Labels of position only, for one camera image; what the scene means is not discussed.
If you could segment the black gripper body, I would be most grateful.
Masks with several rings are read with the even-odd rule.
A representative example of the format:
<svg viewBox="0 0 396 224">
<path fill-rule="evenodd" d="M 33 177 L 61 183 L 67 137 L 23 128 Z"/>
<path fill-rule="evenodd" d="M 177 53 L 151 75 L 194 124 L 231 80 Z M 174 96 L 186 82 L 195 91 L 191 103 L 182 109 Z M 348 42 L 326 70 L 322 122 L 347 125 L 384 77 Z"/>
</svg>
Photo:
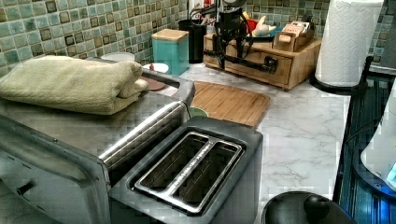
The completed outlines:
<svg viewBox="0 0 396 224">
<path fill-rule="evenodd" d="M 215 22 L 216 33 L 214 34 L 214 51 L 216 60 L 221 69 L 225 68 L 225 62 L 239 63 L 249 53 L 244 52 L 246 37 L 249 34 L 247 18 L 243 15 L 243 9 L 229 9 L 220 12 L 218 21 Z M 227 46 L 231 41 L 236 43 L 236 55 L 228 56 Z"/>
</svg>

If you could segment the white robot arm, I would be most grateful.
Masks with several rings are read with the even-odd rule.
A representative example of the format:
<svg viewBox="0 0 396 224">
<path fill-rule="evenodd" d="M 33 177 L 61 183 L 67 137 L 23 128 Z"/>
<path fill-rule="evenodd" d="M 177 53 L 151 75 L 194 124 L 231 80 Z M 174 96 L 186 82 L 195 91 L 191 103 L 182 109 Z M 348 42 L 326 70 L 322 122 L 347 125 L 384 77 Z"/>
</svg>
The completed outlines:
<svg viewBox="0 0 396 224">
<path fill-rule="evenodd" d="M 332 0 L 328 9 L 316 73 L 316 88 L 338 95 L 368 91 L 372 74 L 395 76 L 393 68 L 372 66 L 369 48 L 383 0 Z M 395 85 L 390 85 L 385 113 L 365 149 L 358 169 L 385 192 L 395 191 Z"/>
</svg>

